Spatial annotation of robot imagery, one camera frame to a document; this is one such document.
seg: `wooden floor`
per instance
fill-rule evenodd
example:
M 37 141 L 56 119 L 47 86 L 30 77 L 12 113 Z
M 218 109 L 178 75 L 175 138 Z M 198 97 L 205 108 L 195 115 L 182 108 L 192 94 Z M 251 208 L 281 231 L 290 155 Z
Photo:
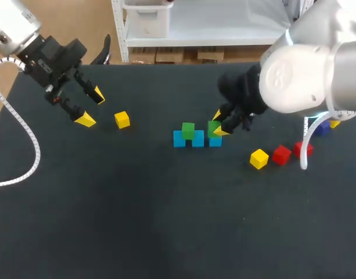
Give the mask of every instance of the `wooden floor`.
M 121 63 L 117 33 L 110 0 L 21 0 L 42 23 L 41 34 L 52 35 L 62 45 L 78 38 L 88 49 L 82 60 L 89 63 L 103 47 L 107 34 L 112 37 L 112 63 Z M 14 65 L 0 69 L 0 89 L 7 95 L 17 74 Z

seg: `blue block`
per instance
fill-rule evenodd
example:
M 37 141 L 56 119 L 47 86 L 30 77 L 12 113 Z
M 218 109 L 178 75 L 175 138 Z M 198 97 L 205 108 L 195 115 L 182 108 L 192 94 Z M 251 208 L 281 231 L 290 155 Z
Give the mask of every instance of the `blue block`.
M 185 147 L 182 131 L 174 131 L 174 147 Z
M 330 122 L 329 121 L 324 121 L 322 122 L 317 129 L 314 131 L 314 135 L 322 136 L 326 135 L 330 132 L 331 127 L 330 127 Z
M 210 147 L 221 147 L 222 146 L 222 137 L 210 138 L 208 143 L 209 143 Z
M 192 147 L 204 147 L 205 135 L 203 131 L 195 131 L 195 138 L 192 141 Z

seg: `white shelf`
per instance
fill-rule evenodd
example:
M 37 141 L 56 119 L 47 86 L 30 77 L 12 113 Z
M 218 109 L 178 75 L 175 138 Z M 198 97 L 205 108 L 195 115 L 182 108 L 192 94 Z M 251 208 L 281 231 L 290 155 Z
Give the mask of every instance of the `white shelf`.
M 176 0 L 167 38 L 135 38 L 129 32 L 126 42 L 128 47 L 268 45 L 289 26 L 281 0 Z

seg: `black table surface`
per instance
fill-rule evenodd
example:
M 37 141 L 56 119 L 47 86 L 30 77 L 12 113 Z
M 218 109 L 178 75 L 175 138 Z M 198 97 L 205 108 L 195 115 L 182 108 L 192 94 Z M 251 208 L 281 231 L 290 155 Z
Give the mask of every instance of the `black table surface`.
M 250 154 L 301 140 L 303 118 L 267 111 L 221 148 L 172 146 L 182 122 L 207 129 L 224 102 L 217 78 L 241 65 L 88 66 L 106 102 L 75 84 L 98 122 L 72 123 L 20 74 L 9 95 L 42 151 L 26 181 L 0 188 L 0 278 L 356 278 L 356 118 L 258 171 Z M 119 130 L 114 114 L 131 126 Z M 0 181 L 34 160 L 3 109 Z

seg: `stacked blocks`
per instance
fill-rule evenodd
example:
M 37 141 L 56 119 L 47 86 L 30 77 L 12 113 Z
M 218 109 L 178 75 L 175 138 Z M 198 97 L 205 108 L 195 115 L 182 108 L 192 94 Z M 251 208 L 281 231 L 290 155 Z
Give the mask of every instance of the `stacked blocks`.
M 266 154 L 263 150 L 258 149 L 251 154 L 250 164 L 259 170 L 268 163 L 268 158 L 268 154 Z
M 322 122 L 314 131 L 314 135 L 318 135 L 318 136 L 322 136 L 322 135 L 326 135 L 330 132 L 331 127 L 330 127 L 331 123 L 329 121 L 324 121 Z
M 205 133 L 204 131 L 194 131 L 194 139 L 192 141 L 192 147 L 204 147 L 205 145 Z
M 300 159 L 300 151 L 301 151 L 301 144 L 303 142 L 297 142 L 295 145 L 294 145 L 294 149 L 293 149 L 293 152 L 294 152 L 294 155 L 297 156 L 297 158 Z M 313 146 L 311 144 L 308 144 L 308 147 L 307 147 L 307 156 L 311 156 L 312 155 L 312 152 L 313 152 Z
M 219 121 L 209 121 L 207 122 L 207 136 L 209 138 L 208 145 L 210 147 L 221 147 L 222 137 L 220 135 L 214 134 L 214 131 L 220 126 Z
M 185 147 L 182 131 L 174 131 L 174 147 Z
M 292 152 L 290 150 L 288 150 L 283 145 L 280 145 L 273 153 L 272 160 L 276 164 L 279 164 L 280 166 L 284 166 L 289 161 L 291 154 Z
M 183 135 L 183 139 L 193 141 L 195 139 L 195 124 L 183 123 L 182 135 Z
M 114 118 L 120 129 L 130 126 L 130 119 L 126 112 L 116 113 Z
M 209 121 L 207 135 L 210 147 L 221 147 L 222 137 L 215 135 L 214 131 L 220 126 L 219 121 Z M 174 147 L 185 147 L 186 141 L 192 141 L 192 147 L 205 146 L 205 132 L 195 131 L 195 124 L 184 122 L 181 131 L 174 131 Z
M 334 128 L 336 128 L 336 126 L 338 126 L 340 124 L 340 121 L 338 121 L 338 120 L 332 120 L 332 121 L 330 121 L 330 128 L 331 129 L 334 129 Z

